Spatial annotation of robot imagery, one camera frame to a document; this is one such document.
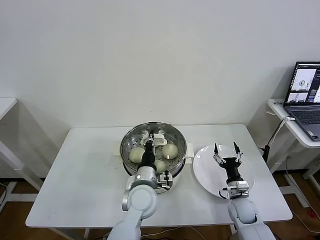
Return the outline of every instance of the steamed bun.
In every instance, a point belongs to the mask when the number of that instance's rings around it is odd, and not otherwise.
[[[178,148],[173,143],[168,143],[162,148],[162,156],[165,159],[174,159],[178,156]]]
[[[129,153],[129,159],[133,163],[141,163],[142,155],[144,154],[145,150],[141,147],[135,147]]]
[[[156,173],[160,174],[167,170],[167,166],[164,161],[162,160],[155,160],[154,165],[156,166]]]

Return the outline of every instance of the white cable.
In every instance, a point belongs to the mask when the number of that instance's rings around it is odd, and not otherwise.
[[[165,232],[172,231],[172,230],[176,230],[176,229],[180,229],[180,228],[183,228],[183,226],[171,228],[171,229],[168,229],[168,230],[165,230],[165,231],[161,231],[161,232],[157,232],[157,233],[151,233],[151,234],[142,235],[141,237],[159,235],[159,234],[163,234],[163,233],[165,233]],[[206,240],[205,237],[204,237],[197,229],[195,229],[195,228],[192,227],[192,226],[188,226],[188,228],[193,229],[194,231],[196,231],[197,234],[199,234],[199,236],[200,236],[203,240]]]
[[[169,231],[176,230],[176,229],[180,229],[180,228],[183,228],[183,227],[182,227],[182,226],[179,226],[179,227],[171,228],[171,229],[164,230],[164,231],[161,231],[161,232],[158,232],[158,233],[151,233],[151,234],[142,235],[141,237],[163,234],[163,233],[165,233],[165,232],[169,232]]]
[[[197,229],[195,229],[193,226],[189,226],[189,228],[195,230],[203,240],[206,240],[205,237]]]
[[[271,145],[274,143],[274,140],[275,140],[275,138],[276,138],[276,135],[279,133],[280,129],[285,125],[285,123],[288,122],[288,121],[294,121],[294,120],[296,120],[296,119],[295,119],[294,117],[286,116],[286,117],[284,117],[282,120],[283,120],[283,121],[282,121],[282,123],[280,124],[278,130],[275,132],[275,134],[274,134],[274,136],[273,136],[273,139],[272,139],[272,141],[270,142],[270,145],[269,145],[269,146],[271,146]]]
[[[4,186],[4,187],[6,187],[6,188],[8,187],[7,185],[4,185],[4,184],[2,184],[2,183],[0,183],[0,185]]]
[[[300,222],[305,226],[305,228],[306,228],[310,233],[320,234],[319,231],[311,231],[311,230],[307,227],[307,225],[301,220],[300,217],[298,217],[298,215],[297,215],[294,211],[291,211],[291,212],[300,220]]]

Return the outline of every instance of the black cable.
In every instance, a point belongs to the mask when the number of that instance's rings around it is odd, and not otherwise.
[[[280,128],[280,125],[283,123],[284,120],[285,120],[285,118],[283,118],[283,119],[281,120],[281,122],[279,123],[279,125],[276,127],[274,133],[272,134],[272,136],[270,137],[270,139],[269,139],[269,141],[268,141],[268,143],[267,143],[267,146],[269,146],[272,138],[274,137],[274,135],[276,134],[276,132],[278,131],[278,129]]]
[[[279,125],[276,127],[275,131],[273,132],[272,136],[270,137],[268,143],[264,146],[264,148],[263,148],[263,147],[258,147],[258,149],[261,149],[261,150],[263,151],[262,158],[263,158],[263,160],[265,161],[265,163],[267,163],[268,157],[269,157],[269,152],[270,152],[270,146],[269,146],[269,144],[270,144],[271,140],[275,137],[277,131],[279,130],[281,124],[284,122],[285,119],[286,119],[286,118],[283,118],[283,119],[281,120],[281,122],[280,122]]]
[[[3,187],[4,187],[4,197],[3,197],[3,199],[2,199],[2,201],[0,203],[0,206],[4,203],[4,201],[6,199],[6,196],[7,196],[7,187],[6,186],[3,186]]]
[[[219,191],[219,196],[222,197],[223,199],[228,199],[228,198],[226,198],[225,196],[223,196],[223,195],[221,194],[221,191]],[[238,195],[238,196],[230,197],[230,200],[238,199],[238,198],[240,198],[241,196],[242,196],[242,192],[241,192],[240,195]]]
[[[274,236],[275,236],[275,238],[277,239],[277,240],[281,240],[281,238],[277,235],[277,234],[275,234],[275,233],[272,233]]]
[[[222,197],[223,199],[227,199],[225,196],[222,196],[221,191],[219,191],[219,196]]]

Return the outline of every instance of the laptop screen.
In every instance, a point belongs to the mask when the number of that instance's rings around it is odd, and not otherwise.
[[[284,105],[320,105],[320,61],[298,61]]]

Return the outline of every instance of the laptop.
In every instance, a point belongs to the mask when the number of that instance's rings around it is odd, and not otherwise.
[[[296,62],[283,107],[313,141],[320,141],[320,61]]]

